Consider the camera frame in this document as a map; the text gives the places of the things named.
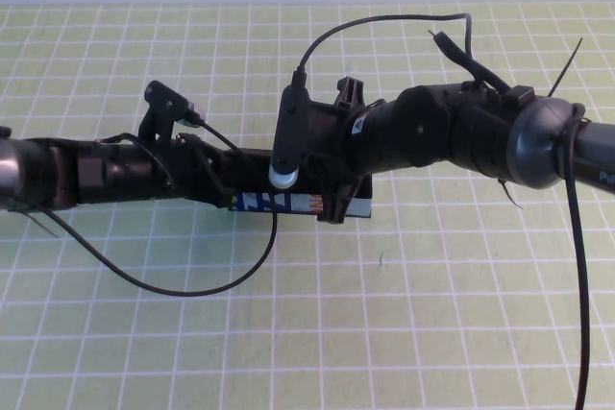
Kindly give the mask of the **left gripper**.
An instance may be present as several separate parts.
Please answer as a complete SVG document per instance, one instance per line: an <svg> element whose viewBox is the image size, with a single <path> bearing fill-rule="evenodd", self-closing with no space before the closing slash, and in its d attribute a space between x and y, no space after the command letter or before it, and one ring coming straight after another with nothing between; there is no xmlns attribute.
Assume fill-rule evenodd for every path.
<svg viewBox="0 0 615 410"><path fill-rule="evenodd" d="M187 199L228 208L237 194L222 180L230 153L194 134L160 144L121 133L103 140L103 153L103 191L112 202Z"/></svg>

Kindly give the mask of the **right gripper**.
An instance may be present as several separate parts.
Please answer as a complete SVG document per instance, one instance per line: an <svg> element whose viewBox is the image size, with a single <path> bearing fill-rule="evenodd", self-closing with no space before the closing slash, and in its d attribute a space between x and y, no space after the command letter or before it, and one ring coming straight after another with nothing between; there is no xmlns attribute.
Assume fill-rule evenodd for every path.
<svg viewBox="0 0 615 410"><path fill-rule="evenodd" d="M343 224L354 197L372 197L374 174L409 165L407 122L397 102L379 99L366 106L363 87L363 81L344 77L334 104L308 102L302 191L321 196L318 222Z"/></svg>

